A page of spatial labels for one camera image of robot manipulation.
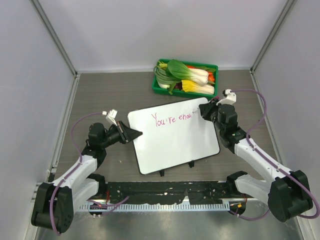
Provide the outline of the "white whiteboard black frame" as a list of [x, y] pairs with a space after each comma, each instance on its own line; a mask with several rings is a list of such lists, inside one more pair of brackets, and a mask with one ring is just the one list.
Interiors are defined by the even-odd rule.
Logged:
[[142, 132], [133, 141], [139, 172], [158, 172], [220, 153], [212, 122], [201, 117], [204, 97], [134, 110], [131, 129]]

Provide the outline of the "white marker with pink cap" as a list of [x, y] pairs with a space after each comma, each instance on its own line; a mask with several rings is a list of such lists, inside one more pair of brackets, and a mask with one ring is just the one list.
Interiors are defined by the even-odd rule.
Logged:
[[[213, 97], [212, 99], [210, 99], [210, 100], [208, 101], [208, 103], [218, 102], [219, 100], [220, 100], [220, 97], [219, 97], [219, 96], [215, 96], [215, 97]], [[192, 111], [192, 113], [195, 113], [195, 112], [197, 112], [197, 111], [199, 111], [199, 110], [200, 110], [200, 107], [198, 106], [195, 110]]]

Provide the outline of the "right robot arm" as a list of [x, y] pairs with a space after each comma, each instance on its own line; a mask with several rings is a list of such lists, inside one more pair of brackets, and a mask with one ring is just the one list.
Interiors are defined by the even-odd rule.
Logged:
[[309, 181], [300, 170], [292, 171], [264, 152], [238, 126], [238, 115], [230, 104], [214, 101], [199, 105], [201, 117], [214, 124], [222, 144], [245, 160], [263, 178], [257, 180], [244, 171], [227, 177], [226, 193], [253, 197], [268, 206], [273, 216], [285, 222], [313, 208]]

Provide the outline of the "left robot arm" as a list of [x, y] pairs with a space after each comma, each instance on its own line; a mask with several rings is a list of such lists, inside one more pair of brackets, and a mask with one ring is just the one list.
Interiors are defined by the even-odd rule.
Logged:
[[105, 178], [95, 171], [104, 162], [107, 147], [127, 144], [142, 134], [122, 121], [112, 124], [109, 129], [99, 122], [92, 124], [76, 163], [53, 182], [43, 182], [38, 187], [31, 224], [52, 230], [57, 235], [65, 233], [84, 202], [91, 197], [100, 200], [106, 195]]

